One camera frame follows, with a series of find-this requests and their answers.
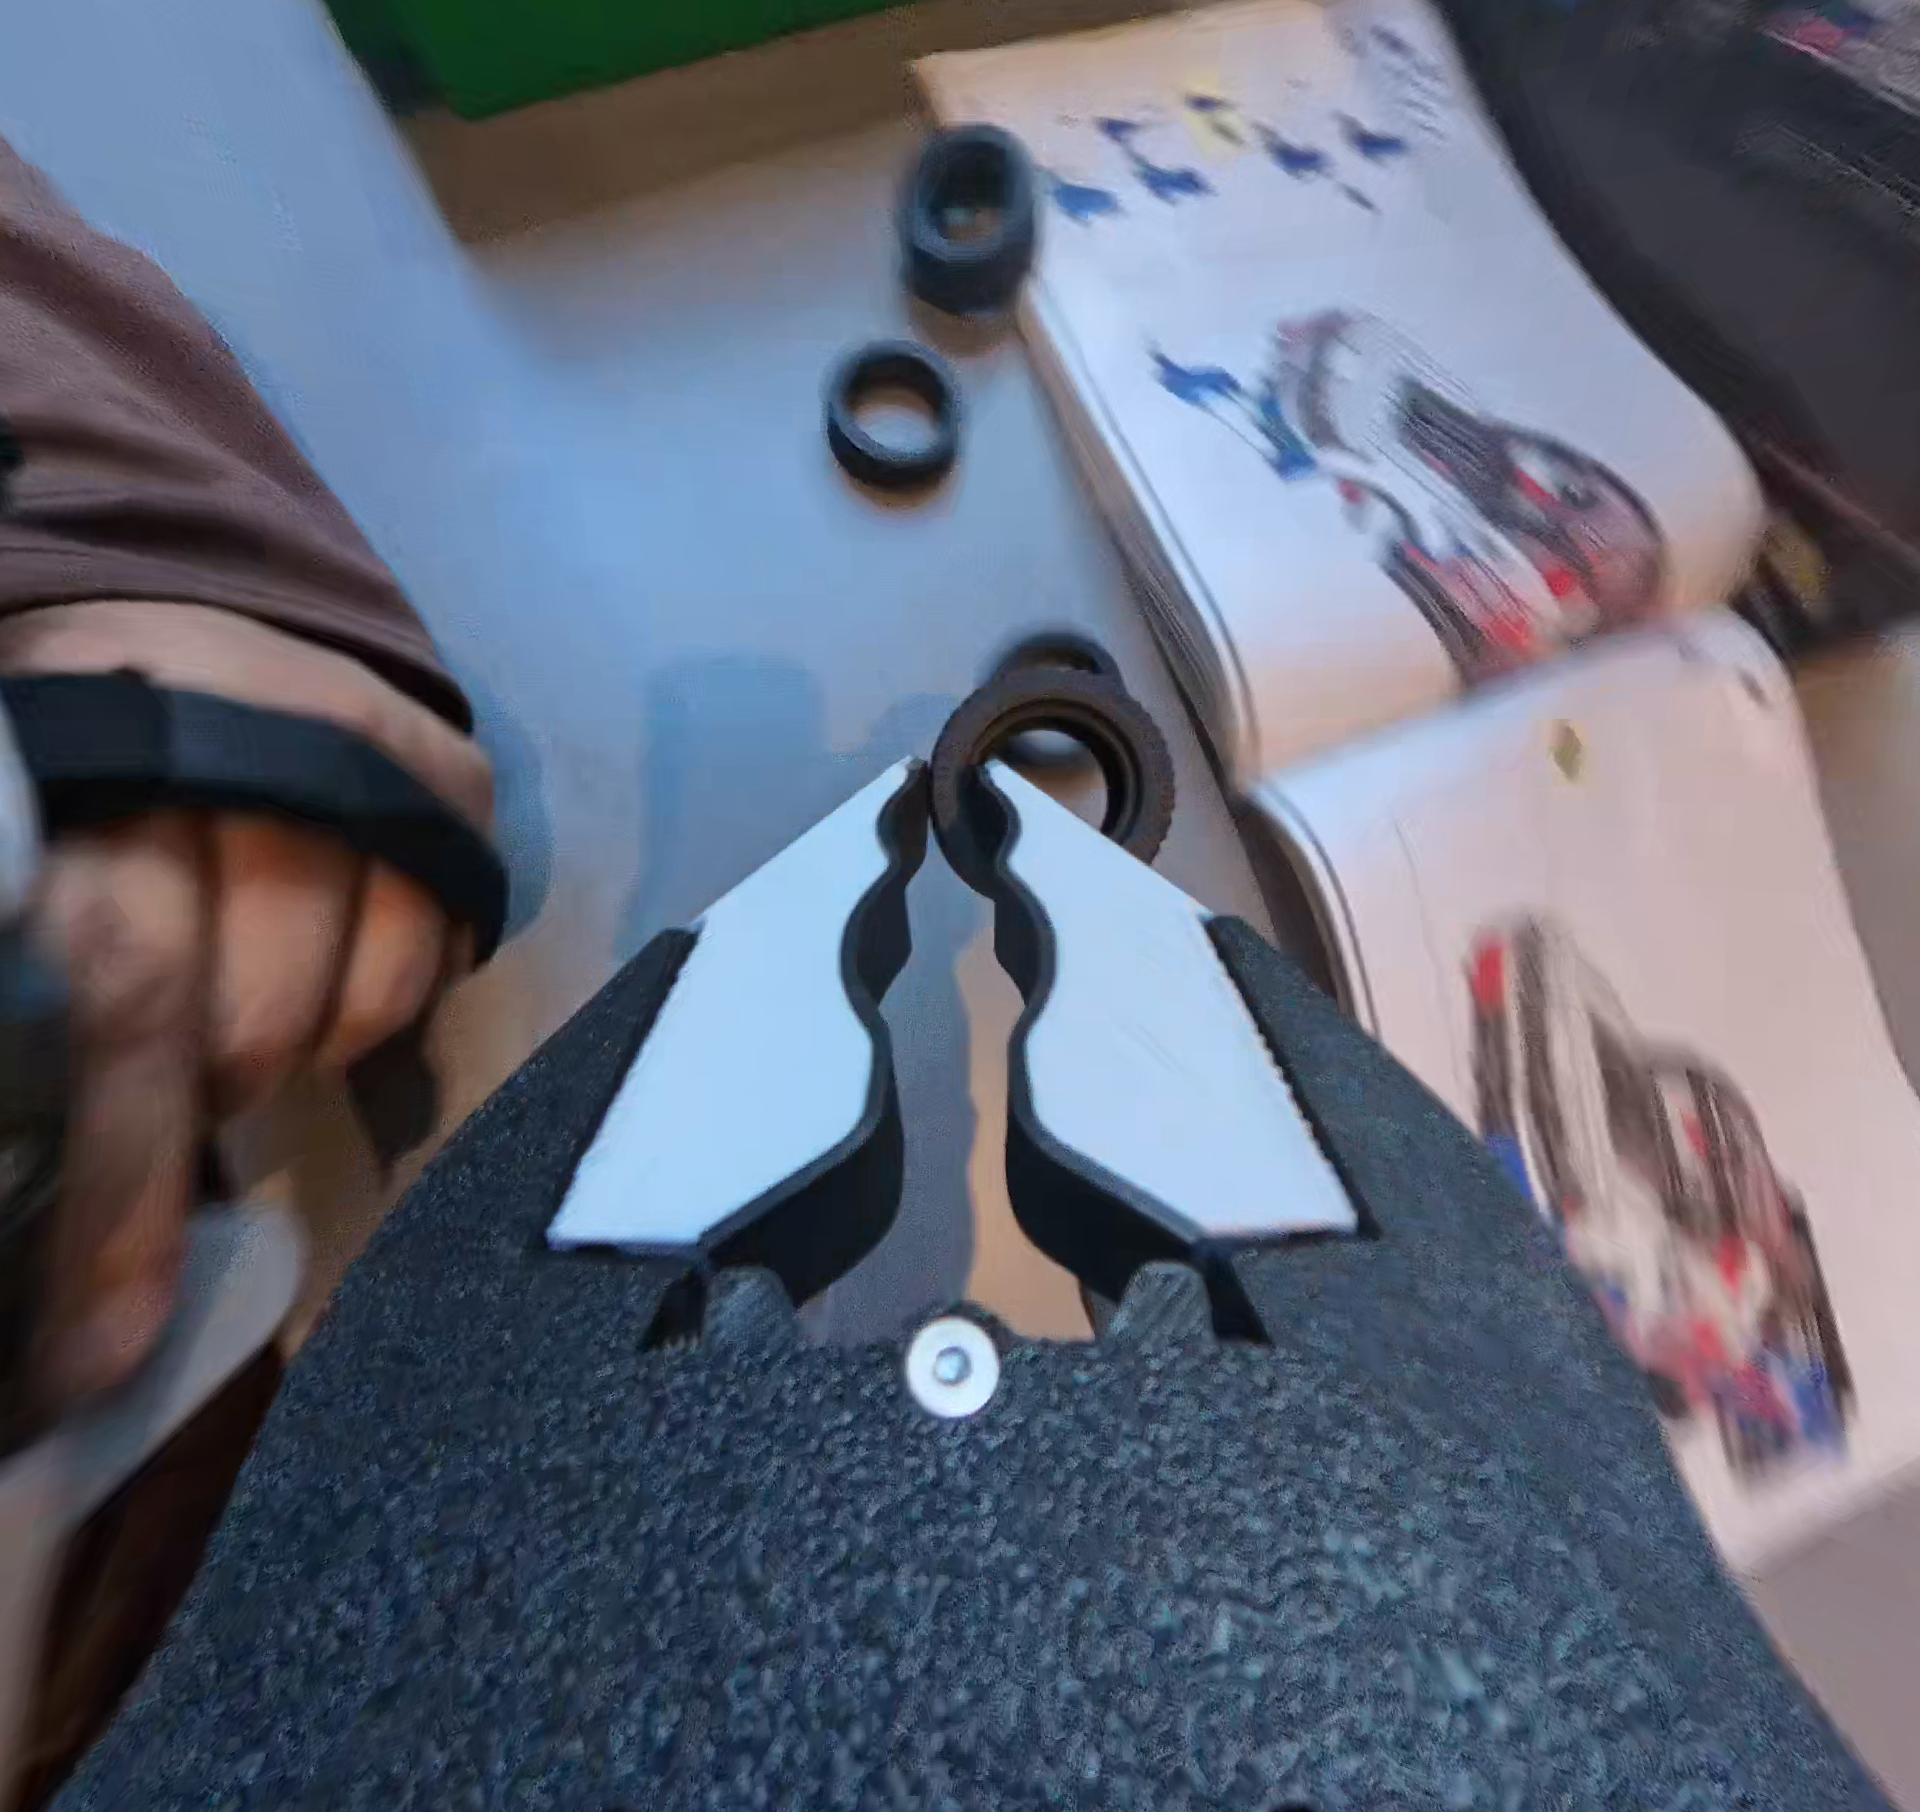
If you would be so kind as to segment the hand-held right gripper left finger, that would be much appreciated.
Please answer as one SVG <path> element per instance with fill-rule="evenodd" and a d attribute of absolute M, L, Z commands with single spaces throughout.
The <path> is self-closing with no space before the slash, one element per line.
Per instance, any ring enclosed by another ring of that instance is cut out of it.
<path fill-rule="evenodd" d="M 877 1248 L 904 1184 L 880 999 L 926 835 L 926 767 L 902 757 L 649 948 L 663 994 L 546 1248 L 761 1270 L 795 1305 Z"/>

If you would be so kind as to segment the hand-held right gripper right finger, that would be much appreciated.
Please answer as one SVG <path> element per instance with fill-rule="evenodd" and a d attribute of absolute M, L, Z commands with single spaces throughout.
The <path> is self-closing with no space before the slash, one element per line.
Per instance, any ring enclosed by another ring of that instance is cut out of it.
<path fill-rule="evenodd" d="M 982 768 L 977 793 L 1021 991 L 1004 1163 L 1022 1233 L 1114 1307 L 1178 1268 L 1215 1335 L 1268 1342 L 1240 1254 L 1350 1240 L 1360 1212 L 1219 950 L 1226 922 L 1021 773 Z"/>

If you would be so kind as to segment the black toy tyre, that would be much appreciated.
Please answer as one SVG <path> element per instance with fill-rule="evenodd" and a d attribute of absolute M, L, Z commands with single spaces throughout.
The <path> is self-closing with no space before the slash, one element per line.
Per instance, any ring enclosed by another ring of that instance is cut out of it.
<path fill-rule="evenodd" d="M 905 288 L 947 315 L 1006 311 L 1038 246 L 1033 161 L 985 121 L 934 130 L 900 181 L 895 229 Z"/>
<path fill-rule="evenodd" d="M 1062 627 L 1002 646 L 933 744 L 931 828 L 971 888 L 985 888 L 1007 832 L 986 768 L 1021 773 L 1049 796 L 1079 791 L 1085 821 L 1144 864 L 1158 855 L 1176 806 L 1165 733 L 1116 655 Z"/>
<path fill-rule="evenodd" d="M 845 353 L 824 395 L 828 453 L 848 481 L 915 493 L 947 481 L 962 444 L 962 390 L 939 353 L 879 338 Z"/>

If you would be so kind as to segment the grey desk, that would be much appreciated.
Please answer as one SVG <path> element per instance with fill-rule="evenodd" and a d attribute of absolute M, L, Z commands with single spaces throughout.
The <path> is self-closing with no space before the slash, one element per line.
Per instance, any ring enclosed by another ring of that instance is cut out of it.
<path fill-rule="evenodd" d="M 1202 2 L 917 0 L 461 124 L 391 118 L 320 0 L 4 0 L 4 140 L 219 326 L 475 699 L 525 930 L 444 1019 L 449 1121 L 1024 624 L 1140 672 L 1173 875 L 1290 936 L 1018 347 L 937 321 L 971 434 L 929 507 L 817 424 L 907 315 L 907 62 Z"/>

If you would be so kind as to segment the person's left hand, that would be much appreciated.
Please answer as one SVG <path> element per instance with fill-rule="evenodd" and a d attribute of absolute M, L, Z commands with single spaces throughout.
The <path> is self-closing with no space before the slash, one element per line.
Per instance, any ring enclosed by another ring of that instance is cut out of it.
<path fill-rule="evenodd" d="M 347 728 L 475 828 L 492 770 L 466 722 L 368 665 L 227 610 L 96 600 L 4 620 L 5 672 L 135 672 Z M 205 1127 L 304 1069 L 342 1074 L 435 1007 L 470 937 L 412 880 L 259 816 L 160 811 L 56 842 L 36 932 L 70 989 L 70 1104 L 37 1367 L 117 1387 L 168 1319 Z"/>

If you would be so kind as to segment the open instruction booklet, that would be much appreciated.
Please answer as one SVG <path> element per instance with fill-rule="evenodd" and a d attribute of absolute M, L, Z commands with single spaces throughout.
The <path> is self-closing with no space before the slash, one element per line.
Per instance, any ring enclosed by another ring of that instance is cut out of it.
<path fill-rule="evenodd" d="M 1743 1571 L 1915 1474 L 1915 1090 L 1763 493 L 1423 0 L 931 52 L 1035 169 L 1021 323 L 1343 1007 L 1486 1139 Z"/>

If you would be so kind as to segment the black toy car box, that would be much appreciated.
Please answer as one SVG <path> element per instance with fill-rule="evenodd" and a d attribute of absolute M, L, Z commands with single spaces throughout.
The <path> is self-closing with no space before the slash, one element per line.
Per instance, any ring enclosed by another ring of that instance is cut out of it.
<path fill-rule="evenodd" d="M 1915 624 L 1915 0 L 1431 0 L 1527 188 L 1722 417 L 1814 581 L 1788 646 Z"/>

